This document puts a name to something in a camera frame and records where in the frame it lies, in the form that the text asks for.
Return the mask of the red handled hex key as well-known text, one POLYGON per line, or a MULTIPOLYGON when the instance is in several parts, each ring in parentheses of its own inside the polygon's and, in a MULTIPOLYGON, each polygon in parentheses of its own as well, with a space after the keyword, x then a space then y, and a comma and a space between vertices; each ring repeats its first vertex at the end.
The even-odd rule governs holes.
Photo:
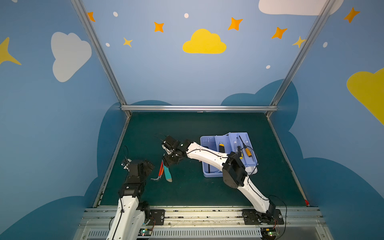
POLYGON ((151 179, 152 181, 159 181, 163 175, 163 172, 164 172, 164 161, 161 162, 161 165, 160 165, 160 169, 159 169, 159 173, 158 173, 158 177, 155 178, 155 179, 151 179))

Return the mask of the teal utility knife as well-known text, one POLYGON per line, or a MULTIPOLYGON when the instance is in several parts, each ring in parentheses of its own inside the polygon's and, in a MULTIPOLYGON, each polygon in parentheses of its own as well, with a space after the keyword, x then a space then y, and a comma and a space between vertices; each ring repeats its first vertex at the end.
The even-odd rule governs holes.
POLYGON ((171 173, 170 173, 169 168, 166 167, 166 166, 164 166, 164 174, 165 174, 165 178, 166 178, 166 180, 167 180, 168 182, 171 183, 171 182, 173 181, 173 179, 172 179, 172 175, 171 175, 171 173))

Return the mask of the white blue tool box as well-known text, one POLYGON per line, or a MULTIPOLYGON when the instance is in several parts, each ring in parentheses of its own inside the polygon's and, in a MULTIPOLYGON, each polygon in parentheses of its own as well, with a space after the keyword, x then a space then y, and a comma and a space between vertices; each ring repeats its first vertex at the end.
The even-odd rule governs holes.
POLYGON ((200 137, 200 145, 208 148, 210 150, 219 152, 219 143, 223 143, 225 146, 225 154, 230 154, 231 152, 238 153, 238 146, 242 147, 243 159, 241 160, 244 166, 246 167, 246 171, 249 175, 254 175, 258 172, 258 160, 257 156, 252 149, 252 144, 249 138, 248 133, 228 133, 222 136, 202 136, 200 137), (239 135, 242 136, 242 139, 247 139, 249 141, 249 148, 253 154, 251 158, 247 156, 243 145, 239 139, 239 135))

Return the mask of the orange handled screwdriver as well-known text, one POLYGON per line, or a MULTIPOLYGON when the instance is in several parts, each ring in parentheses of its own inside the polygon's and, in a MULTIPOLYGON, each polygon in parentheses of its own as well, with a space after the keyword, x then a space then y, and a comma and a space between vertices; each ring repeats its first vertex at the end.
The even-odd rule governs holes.
POLYGON ((240 139, 240 141, 241 141, 241 143, 243 145, 245 153, 247 154, 247 156, 249 158, 251 158, 253 156, 253 154, 252 154, 252 152, 251 152, 251 150, 249 148, 249 141, 247 139, 243 140, 241 135, 239 135, 239 139, 240 139))

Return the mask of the yellow black small screwdriver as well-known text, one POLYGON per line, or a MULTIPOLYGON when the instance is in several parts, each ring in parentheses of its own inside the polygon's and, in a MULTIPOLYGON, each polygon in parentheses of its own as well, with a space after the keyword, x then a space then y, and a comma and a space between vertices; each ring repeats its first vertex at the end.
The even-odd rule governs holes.
POLYGON ((237 149, 238 149, 238 156, 239 156, 239 158, 242 160, 242 159, 243 159, 242 147, 241 147, 241 146, 238 146, 237 149))

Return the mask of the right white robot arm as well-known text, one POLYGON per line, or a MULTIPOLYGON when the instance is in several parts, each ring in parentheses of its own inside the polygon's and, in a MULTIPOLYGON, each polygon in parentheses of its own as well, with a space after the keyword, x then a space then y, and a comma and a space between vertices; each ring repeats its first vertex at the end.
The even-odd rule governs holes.
POLYGON ((162 158, 164 166, 170 167, 179 164, 183 158, 189 158, 217 168, 223 173, 224 183, 239 190, 250 201, 257 212, 256 220, 259 223, 268 224, 273 221, 276 206, 253 184, 237 153, 216 152, 188 140, 181 143, 171 136, 163 140, 162 148, 166 151, 162 158))

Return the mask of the left controller board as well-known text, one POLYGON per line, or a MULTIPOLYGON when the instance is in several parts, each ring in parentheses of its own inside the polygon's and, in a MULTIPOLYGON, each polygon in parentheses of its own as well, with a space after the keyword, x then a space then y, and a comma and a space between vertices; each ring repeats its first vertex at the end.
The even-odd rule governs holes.
POLYGON ((139 229, 137 238, 150 238, 152 233, 153 229, 139 229))

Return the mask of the controller board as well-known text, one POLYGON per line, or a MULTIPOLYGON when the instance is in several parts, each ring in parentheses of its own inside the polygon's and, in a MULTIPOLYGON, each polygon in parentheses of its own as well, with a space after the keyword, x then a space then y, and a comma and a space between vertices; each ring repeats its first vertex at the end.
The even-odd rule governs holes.
POLYGON ((137 238, 150 238, 152 233, 153 229, 139 229, 137 238))
POLYGON ((261 229, 261 240, 275 240, 277 238, 277 232, 275 229, 261 229))

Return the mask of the right controller board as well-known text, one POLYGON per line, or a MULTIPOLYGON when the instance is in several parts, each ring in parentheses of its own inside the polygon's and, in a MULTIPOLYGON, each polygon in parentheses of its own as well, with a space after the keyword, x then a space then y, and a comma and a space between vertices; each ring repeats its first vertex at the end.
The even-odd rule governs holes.
POLYGON ((277 232, 275 229, 261 229, 261 240, 275 240, 277 238, 277 232))

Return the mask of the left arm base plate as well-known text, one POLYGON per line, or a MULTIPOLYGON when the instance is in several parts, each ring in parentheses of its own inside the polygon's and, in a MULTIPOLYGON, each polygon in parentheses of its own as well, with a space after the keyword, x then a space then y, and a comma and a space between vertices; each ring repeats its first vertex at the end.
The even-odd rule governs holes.
POLYGON ((163 226, 165 221, 165 210, 164 209, 152 209, 150 214, 146 217, 143 225, 144 226, 163 226))

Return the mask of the aluminium front rail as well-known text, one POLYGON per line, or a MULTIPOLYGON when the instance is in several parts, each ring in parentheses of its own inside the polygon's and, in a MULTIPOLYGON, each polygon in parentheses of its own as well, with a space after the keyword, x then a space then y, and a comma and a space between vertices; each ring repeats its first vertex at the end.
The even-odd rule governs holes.
POLYGON ((243 206, 155 206, 164 209, 163 226, 142 226, 153 229, 143 240, 259 240, 261 229, 275 229, 278 240, 331 240, 333 236, 321 211, 314 207, 280 207, 284 225, 245 225, 243 206))

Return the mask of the back horizontal frame bar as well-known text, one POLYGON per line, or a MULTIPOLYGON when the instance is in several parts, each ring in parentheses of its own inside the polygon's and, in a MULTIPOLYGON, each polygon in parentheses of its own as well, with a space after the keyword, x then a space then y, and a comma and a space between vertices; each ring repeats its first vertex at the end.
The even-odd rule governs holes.
POLYGON ((171 111, 171 112, 276 112, 277 106, 159 106, 122 105, 123 111, 171 111))

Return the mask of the left frame post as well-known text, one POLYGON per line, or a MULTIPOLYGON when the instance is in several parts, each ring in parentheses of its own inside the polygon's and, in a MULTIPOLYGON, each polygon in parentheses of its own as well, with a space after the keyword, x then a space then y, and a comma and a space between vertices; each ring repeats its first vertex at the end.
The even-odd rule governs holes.
POLYGON ((92 46, 101 62, 101 65, 107 75, 107 78, 109 79, 110 81, 110 84, 121 104, 121 107, 123 105, 126 105, 127 102, 126 102, 126 99, 124 97, 124 94, 121 90, 121 87, 118 83, 118 80, 112 70, 112 67, 107 59, 107 56, 105 54, 105 51, 103 50, 103 47, 100 43, 100 40, 97 36, 97 33, 92 25, 92 21, 90 20, 89 16, 88 16, 88 12, 86 11, 86 8, 85 8, 85 5, 83 3, 83 1, 80 1, 80 0, 71 0, 71 3, 73 4, 74 6, 74 9, 92 43, 92 46))

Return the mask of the frame post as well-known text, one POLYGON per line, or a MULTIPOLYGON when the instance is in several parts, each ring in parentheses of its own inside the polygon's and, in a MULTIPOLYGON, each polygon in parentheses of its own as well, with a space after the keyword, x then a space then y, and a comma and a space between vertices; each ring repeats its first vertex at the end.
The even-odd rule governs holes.
POLYGON ((318 17, 316 18, 312 28, 310 29, 306 41, 300 48, 293 64, 291 65, 286 77, 282 81, 280 87, 278 88, 275 96, 273 97, 270 107, 271 110, 268 110, 266 112, 266 117, 269 119, 273 112, 278 110, 278 104, 280 100, 282 99, 284 93, 286 92, 288 86, 292 82, 294 76, 296 75, 297 71, 299 70, 301 64, 303 63, 306 55, 310 51, 313 43, 316 41, 317 36, 321 32, 322 28, 324 27, 325 23, 327 22, 329 16, 331 15, 331 11, 333 6, 335 5, 336 1, 335 0, 327 0, 325 1, 325 4, 323 8, 321 9, 318 17))
POLYGON ((126 99, 124 97, 124 94, 121 90, 121 87, 118 83, 118 80, 112 70, 112 67, 107 59, 107 56, 105 54, 105 51, 103 50, 103 47, 100 43, 100 40, 97 36, 97 33, 92 25, 92 21, 90 20, 89 16, 88 16, 88 12, 86 11, 86 8, 85 8, 85 5, 83 3, 83 1, 80 1, 80 0, 71 0, 71 3, 73 4, 74 6, 74 9, 92 43, 92 46, 101 62, 101 65, 107 75, 107 78, 109 79, 110 81, 110 84, 121 104, 121 107, 123 105, 126 105, 127 102, 126 102, 126 99))

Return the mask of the right frame post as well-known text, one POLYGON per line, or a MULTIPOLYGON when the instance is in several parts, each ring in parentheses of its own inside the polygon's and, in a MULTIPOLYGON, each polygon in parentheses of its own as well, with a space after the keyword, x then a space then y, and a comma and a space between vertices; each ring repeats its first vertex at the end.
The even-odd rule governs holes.
POLYGON ((270 107, 271 110, 268 110, 266 112, 266 117, 269 119, 273 112, 278 110, 278 104, 280 100, 282 99, 284 93, 286 92, 288 86, 292 82, 294 76, 296 75, 297 71, 299 70, 301 64, 303 63, 306 55, 310 51, 313 43, 316 41, 317 36, 321 32, 322 28, 324 27, 325 23, 327 22, 329 16, 331 15, 331 11, 333 6, 335 5, 336 1, 335 0, 327 0, 325 1, 325 4, 323 8, 321 9, 318 17, 316 18, 312 28, 310 29, 306 41, 300 48, 293 64, 291 65, 286 77, 282 81, 280 87, 278 88, 275 96, 273 97, 270 107))

